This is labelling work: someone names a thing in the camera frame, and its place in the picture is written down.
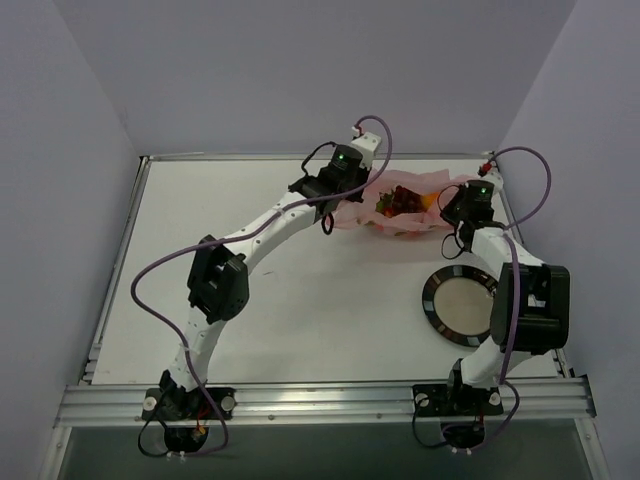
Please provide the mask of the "pink floral plastic bag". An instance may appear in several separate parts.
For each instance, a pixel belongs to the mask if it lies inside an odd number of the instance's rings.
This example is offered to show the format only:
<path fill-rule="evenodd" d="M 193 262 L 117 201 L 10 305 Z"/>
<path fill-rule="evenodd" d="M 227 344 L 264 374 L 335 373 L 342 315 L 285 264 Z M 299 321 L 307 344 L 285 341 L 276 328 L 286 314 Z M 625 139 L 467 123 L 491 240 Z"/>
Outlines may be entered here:
<path fill-rule="evenodd" d="M 423 174 L 386 170 L 365 188 L 360 203 L 340 203 L 334 213 L 335 227 L 342 230 L 370 227 L 392 236 L 416 236 L 436 229 L 447 229 L 449 225 L 440 217 L 441 208 L 453 198 L 458 185 L 469 179 L 468 175 L 453 177 L 447 169 Z M 379 195 L 382 192 L 394 192 L 397 186 L 410 189 L 419 195 L 438 192 L 437 203 L 428 211 L 400 214 L 392 218 L 376 212 Z"/>

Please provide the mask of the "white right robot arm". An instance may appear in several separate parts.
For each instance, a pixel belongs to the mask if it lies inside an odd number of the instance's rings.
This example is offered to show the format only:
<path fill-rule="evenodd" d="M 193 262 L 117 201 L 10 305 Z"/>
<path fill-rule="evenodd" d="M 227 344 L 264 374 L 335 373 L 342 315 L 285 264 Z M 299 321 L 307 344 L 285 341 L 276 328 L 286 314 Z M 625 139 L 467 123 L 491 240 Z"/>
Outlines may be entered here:
<path fill-rule="evenodd" d="M 489 337 L 456 363 L 456 380 L 443 390 L 447 406 L 459 413 L 479 402 L 479 389 L 504 384 L 513 368 L 563 348 L 569 338 L 568 269 L 544 262 L 512 239 L 494 219 L 493 196 L 492 183 L 469 180 L 441 210 L 461 250 L 484 262 L 497 281 Z"/>

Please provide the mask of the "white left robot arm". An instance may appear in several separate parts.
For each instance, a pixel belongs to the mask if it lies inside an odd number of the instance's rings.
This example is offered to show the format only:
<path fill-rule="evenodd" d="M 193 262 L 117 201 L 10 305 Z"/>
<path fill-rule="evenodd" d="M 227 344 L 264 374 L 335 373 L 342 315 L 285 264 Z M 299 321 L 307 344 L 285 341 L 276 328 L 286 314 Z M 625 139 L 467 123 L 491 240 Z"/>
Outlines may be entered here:
<path fill-rule="evenodd" d="M 248 304 L 253 269 L 280 244 L 335 211 L 340 203 L 338 199 L 316 203 L 316 198 L 364 185 L 375 151 L 356 140 L 336 146 L 328 165 L 316 175 L 295 181 L 273 207 L 235 233 L 244 237 L 273 218 L 258 235 L 195 254 L 187 279 L 191 312 L 184 335 L 188 346 L 168 369 L 175 386 L 167 393 L 165 405 L 177 418 L 190 419 L 200 411 L 198 384 L 207 379 L 211 356 L 226 322 Z"/>

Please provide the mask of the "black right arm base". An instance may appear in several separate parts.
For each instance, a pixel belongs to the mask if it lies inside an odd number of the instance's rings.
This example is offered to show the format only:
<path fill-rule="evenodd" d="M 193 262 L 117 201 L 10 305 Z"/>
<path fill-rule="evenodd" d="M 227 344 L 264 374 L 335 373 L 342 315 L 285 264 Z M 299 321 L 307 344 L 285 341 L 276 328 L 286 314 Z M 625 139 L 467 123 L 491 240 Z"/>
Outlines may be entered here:
<path fill-rule="evenodd" d="M 472 387 L 462 381 L 461 361 L 452 367 L 446 383 L 412 386 L 414 440 L 423 448 L 450 447 L 470 454 L 486 440 L 485 419 L 504 413 L 497 387 Z M 427 443 L 417 430 L 418 418 L 440 418 L 440 440 Z"/>

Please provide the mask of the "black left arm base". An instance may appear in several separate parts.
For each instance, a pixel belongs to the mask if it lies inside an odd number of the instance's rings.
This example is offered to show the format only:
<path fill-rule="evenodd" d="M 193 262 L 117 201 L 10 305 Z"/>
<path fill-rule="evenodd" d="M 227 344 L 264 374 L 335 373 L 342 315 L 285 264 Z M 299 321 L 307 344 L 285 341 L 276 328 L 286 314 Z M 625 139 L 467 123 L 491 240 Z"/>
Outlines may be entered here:
<path fill-rule="evenodd" d="M 157 388 L 145 393 L 151 406 L 143 409 L 144 421 L 137 437 L 139 452 L 147 458 L 164 458 L 172 454 L 181 457 L 208 456 L 228 448 L 230 434 L 227 421 L 233 417 L 236 405 L 236 390 L 229 386 L 206 387 L 206 394 L 196 386 L 187 392 L 164 370 Z M 219 445 L 205 447 L 210 426 L 205 421 L 217 422 L 222 427 Z M 143 435 L 150 424 L 156 422 L 163 429 L 164 449 L 148 450 L 143 445 Z"/>

